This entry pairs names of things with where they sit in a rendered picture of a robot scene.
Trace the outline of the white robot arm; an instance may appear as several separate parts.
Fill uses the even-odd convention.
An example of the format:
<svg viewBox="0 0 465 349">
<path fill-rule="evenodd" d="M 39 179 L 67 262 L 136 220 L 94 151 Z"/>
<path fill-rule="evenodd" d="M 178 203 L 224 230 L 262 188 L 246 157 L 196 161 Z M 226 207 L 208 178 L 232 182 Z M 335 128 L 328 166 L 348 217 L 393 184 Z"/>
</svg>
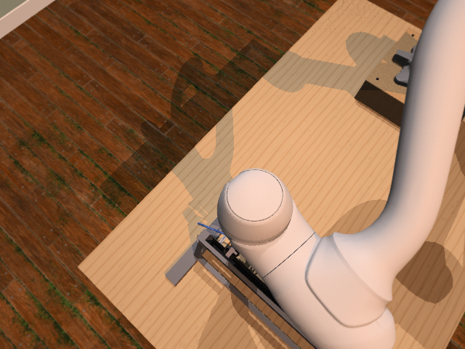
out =
<svg viewBox="0 0 465 349">
<path fill-rule="evenodd" d="M 411 54 L 412 52 L 412 54 Z M 386 304 L 396 275 L 431 232 L 465 106 L 465 0 L 438 0 L 394 77 L 407 87 L 386 205 L 366 229 L 319 237 L 282 180 L 245 169 L 220 193 L 231 245 L 318 349 L 393 349 Z"/>
</svg>

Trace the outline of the grey metal rack with patch panel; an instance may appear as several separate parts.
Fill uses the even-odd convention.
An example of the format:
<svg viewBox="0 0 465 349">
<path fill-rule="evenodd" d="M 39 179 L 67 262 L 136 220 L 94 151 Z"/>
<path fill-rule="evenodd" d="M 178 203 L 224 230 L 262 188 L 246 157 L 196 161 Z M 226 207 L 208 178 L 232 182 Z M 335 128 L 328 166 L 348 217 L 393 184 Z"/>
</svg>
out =
<svg viewBox="0 0 465 349">
<path fill-rule="evenodd" d="M 203 258 L 202 254 L 209 250 L 223 265 L 225 265 L 232 273 L 234 273 L 249 289 L 251 289 L 258 297 L 260 297 L 267 305 L 269 305 L 285 322 L 287 322 L 294 330 L 296 330 L 308 343 L 311 342 L 297 328 L 292 320 L 285 314 L 282 308 L 274 299 L 267 285 L 258 278 L 253 272 L 236 257 L 230 260 L 223 254 L 226 249 L 222 246 L 222 242 L 227 238 L 225 235 L 220 241 L 217 237 L 221 233 L 210 229 L 204 229 L 197 237 L 195 243 L 182 255 L 175 265 L 165 275 L 173 285 L 176 285 L 180 279 L 191 269 L 198 260 L 205 268 L 207 268 L 216 278 L 218 278 L 241 302 L 243 302 L 253 313 L 255 313 L 271 330 L 276 333 L 289 347 L 292 349 L 300 349 L 293 343 L 279 328 L 276 327 L 263 313 L 261 313 L 252 303 L 250 303 L 232 284 L 230 284 L 220 273 L 218 273 L 209 263 Z M 219 242 L 219 243 L 218 243 Z"/>
</svg>

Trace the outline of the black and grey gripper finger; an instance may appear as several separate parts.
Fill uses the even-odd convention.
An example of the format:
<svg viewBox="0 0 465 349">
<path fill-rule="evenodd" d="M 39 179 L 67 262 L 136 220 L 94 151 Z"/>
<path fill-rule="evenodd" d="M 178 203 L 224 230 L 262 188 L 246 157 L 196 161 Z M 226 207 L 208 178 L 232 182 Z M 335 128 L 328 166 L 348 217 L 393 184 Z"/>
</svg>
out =
<svg viewBox="0 0 465 349">
<path fill-rule="evenodd" d="M 228 246 L 223 250 L 223 254 L 230 260 L 233 260 L 235 257 L 239 256 L 240 253 L 233 246 Z"/>
</svg>

